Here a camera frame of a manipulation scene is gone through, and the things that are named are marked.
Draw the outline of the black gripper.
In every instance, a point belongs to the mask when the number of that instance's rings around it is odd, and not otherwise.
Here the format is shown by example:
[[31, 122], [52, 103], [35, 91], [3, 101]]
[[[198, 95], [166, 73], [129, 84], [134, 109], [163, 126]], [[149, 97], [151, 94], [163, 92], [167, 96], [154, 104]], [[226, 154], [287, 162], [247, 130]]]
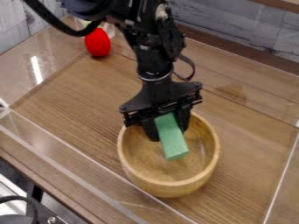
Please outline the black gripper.
[[190, 127], [191, 109], [202, 102], [202, 84], [177, 82], [171, 78], [147, 81], [137, 96], [121, 107], [127, 127], [142, 124], [149, 139], [159, 142], [155, 118], [174, 113], [182, 132]]

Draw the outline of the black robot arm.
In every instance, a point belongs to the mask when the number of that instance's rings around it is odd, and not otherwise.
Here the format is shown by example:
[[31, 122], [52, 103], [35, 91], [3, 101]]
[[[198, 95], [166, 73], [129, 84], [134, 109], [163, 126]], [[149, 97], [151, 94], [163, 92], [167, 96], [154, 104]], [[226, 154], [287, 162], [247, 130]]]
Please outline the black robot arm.
[[183, 55], [186, 36], [174, 21], [167, 0], [62, 0], [70, 13], [81, 19], [109, 19], [123, 33], [135, 53], [137, 73], [143, 82], [137, 96], [119, 111], [127, 127], [139, 125], [150, 140], [161, 140], [155, 119], [174, 114], [179, 129], [190, 126], [193, 106], [202, 102], [202, 84], [193, 77], [179, 82], [173, 77], [177, 60]]

